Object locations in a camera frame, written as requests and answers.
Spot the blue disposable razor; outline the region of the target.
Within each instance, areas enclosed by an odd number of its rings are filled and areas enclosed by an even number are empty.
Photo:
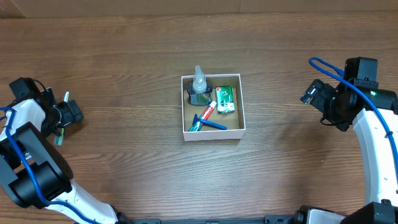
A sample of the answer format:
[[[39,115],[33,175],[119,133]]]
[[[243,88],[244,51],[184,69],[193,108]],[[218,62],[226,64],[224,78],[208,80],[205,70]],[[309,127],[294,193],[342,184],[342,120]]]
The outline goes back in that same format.
[[[196,122],[200,122],[201,124],[203,124],[205,126],[212,127],[212,128],[216,128],[216,129],[220,129],[220,130],[227,130],[226,126],[223,126],[221,124],[217,124],[212,121],[205,120],[205,119],[201,119],[197,116],[197,114],[194,115],[193,124],[195,124]]]

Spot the Colgate toothpaste tube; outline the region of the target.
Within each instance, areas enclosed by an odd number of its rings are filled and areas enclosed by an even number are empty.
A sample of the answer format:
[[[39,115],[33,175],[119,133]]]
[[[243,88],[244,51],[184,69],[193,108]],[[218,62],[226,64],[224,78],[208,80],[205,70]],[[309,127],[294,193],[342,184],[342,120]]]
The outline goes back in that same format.
[[[207,107],[207,109],[201,114],[201,116],[199,116],[199,118],[207,120],[210,117],[210,115],[212,114],[212,112],[214,111],[214,108],[216,107],[216,105],[217,105],[217,102],[212,101],[209,104],[209,106]],[[194,121],[191,128],[188,130],[188,132],[200,131],[202,127],[203,127],[203,124],[200,121]]]

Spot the green Dettol soap pack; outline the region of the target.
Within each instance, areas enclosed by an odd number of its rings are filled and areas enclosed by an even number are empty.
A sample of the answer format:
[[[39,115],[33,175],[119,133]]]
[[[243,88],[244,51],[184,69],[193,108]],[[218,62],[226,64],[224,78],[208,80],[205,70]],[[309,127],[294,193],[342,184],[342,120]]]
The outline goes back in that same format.
[[[219,86],[216,90],[217,112],[220,114],[234,113],[235,105],[232,86]]]

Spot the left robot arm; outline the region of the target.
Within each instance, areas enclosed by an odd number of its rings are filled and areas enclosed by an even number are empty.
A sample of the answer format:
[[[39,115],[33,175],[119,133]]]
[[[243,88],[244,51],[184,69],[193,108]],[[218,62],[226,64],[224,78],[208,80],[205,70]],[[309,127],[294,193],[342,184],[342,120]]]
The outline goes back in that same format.
[[[1,187],[22,208],[46,208],[76,223],[130,223],[112,205],[100,202],[80,187],[65,158],[48,141],[63,141],[67,126],[84,116],[66,94],[57,101],[52,88],[38,80],[18,78],[10,83],[15,100],[1,111]]]

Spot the green white toothbrush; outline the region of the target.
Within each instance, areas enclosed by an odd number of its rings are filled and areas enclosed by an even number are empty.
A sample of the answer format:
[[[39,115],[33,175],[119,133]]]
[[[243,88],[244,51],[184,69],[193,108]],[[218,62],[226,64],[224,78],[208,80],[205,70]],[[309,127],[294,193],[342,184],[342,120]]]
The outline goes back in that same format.
[[[63,101],[67,103],[68,100],[69,100],[69,96],[70,96],[70,92],[67,91],[65,93],[65,95],[64,95]],[[60,128],[60,133],[61,133],[60,136],[55,136],[55,138],[54,138],[54,144],[56,146],[61,146],[63,144],[63,140],[64,140],[64,137],[65,137],[65,129],[64,128]]]

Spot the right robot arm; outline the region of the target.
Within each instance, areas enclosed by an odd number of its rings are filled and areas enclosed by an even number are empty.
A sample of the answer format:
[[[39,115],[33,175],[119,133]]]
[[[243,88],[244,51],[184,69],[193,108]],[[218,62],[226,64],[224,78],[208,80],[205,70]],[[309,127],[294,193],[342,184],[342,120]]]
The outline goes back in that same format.
[[[308,62],[339,84],[315,79],[300,100],[322,113],[322,125],[340,131],[353,128],[363,160],[365,202],[347,216],[302,206],[288,222],[397,223],[397,94],[379,88],[376,59],[349,58],[344,69],[318,57]]]

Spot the blue mouthwash spray bottle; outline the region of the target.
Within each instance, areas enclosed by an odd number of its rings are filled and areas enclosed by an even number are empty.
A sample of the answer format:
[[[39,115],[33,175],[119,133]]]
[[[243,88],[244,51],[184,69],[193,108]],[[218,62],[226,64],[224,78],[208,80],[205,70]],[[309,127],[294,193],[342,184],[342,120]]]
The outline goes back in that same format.
[[[212,84],[206,80],[199,65],[195,66],[193,81],[187,86],[188,103],[193,106],[207,106],[211,103]]]

